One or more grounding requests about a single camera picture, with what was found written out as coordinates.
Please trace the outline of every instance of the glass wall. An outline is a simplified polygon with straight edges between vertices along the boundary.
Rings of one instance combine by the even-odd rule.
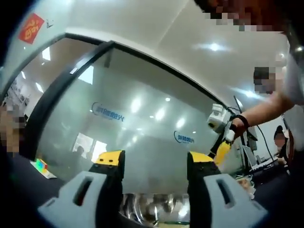
[[[10,86],[4,103],[18,105],[29,118],[38,100],[65,67],[95,47],[69,38],[47,47],[22,69]]]
[[[213,103],[175,75],[114,49],[62,95],[37,154],[68,181],[100,153],[122,149],[124,193],[186,193],[187,151],[208,154],[218,138],[206,124]]]

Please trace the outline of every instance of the black cable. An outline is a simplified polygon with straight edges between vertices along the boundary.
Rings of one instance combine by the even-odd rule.
[[[236,109],[236,108],[234,108],[234,107],[227,107],[227,108],[230,108],[230,109],[234,109],[234,110],[239,111],[238,109]],[[266,142],[265,136],[264,136],[264,134],[263,134],[261,128],[260,128],[258,125],[257,125],[257,127],[258,127],[258,129],[260,130],[260,132],[262,133],[262,136],[263,136],[263,138],[264,138],[264,142],[265,142],[267,151],[268,151],[268,153],[269,153],[269,155],[270,155],[270,157],[271,157],[271,159],[272,159],[272,162],[275,162],[275,160],[274,160],[274,158],[273,158],[273,156],[272,156],[272,154],[271,154],[271,152],[270,152],[270,150],[269,150],[269,148],[268,148],[268,144],[267,144],[267,142]]]
[[[267,145],[267,142],[266,142],[265,136],[264,136],[264,134],[263,134],[263,132],[262,132],[261,128],[260,128],[258,125],[257,125],[257,127],[258,127],[258,129],[260,130],[260,132],[262,133],[262,136],[263,136],[263,138],[264,138],[264,141],[265,141],[265,144],[266,144],[266,147],[267,147],[268,153],[269,153],[269,155],[270,155],[270,157],[271,157],[271,159],[272,159],[272,162],[275,162],[275,160],[274,160],[274,158],[273,158],[273,156],[272,156],[271,152],[269,151],[269,148],[268,148],[268,145]]]

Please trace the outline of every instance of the white ceiling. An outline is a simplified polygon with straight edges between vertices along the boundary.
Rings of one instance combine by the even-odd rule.
[[[239,31],[231,21],[217,25],[192,0],[75,0],[67,32],[115,40],[183,72],[228,105],[240,90],[254,91],[254,67],[280,67],[288,51],[285,36]],[[220,50],[212,51],[211,44]]]

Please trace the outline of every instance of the rubik's cube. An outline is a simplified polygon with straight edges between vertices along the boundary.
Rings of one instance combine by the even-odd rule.
[[[42,159],[36,159],[36,167],[40,172],[45,173],[48,169],[48,164],[46,164]]]

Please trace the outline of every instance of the company logo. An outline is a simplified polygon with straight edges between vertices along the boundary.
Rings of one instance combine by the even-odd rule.
[[[175,131],[173,133],[173,135],[174,135],[175,140],[178,143],[194,143],[194,139],[193,138],[187,137],[185,135],[181,135],[181,134],[179,134],[178,131]]]
[[[122,122],[124,121],[123,115],[120,115],[116,112],[113,112],[112,110],[102,107],[102,104],[98,102],[94,102],[92,104],[92,112],[95,115],[103,116],[109,120],[121,120]]]

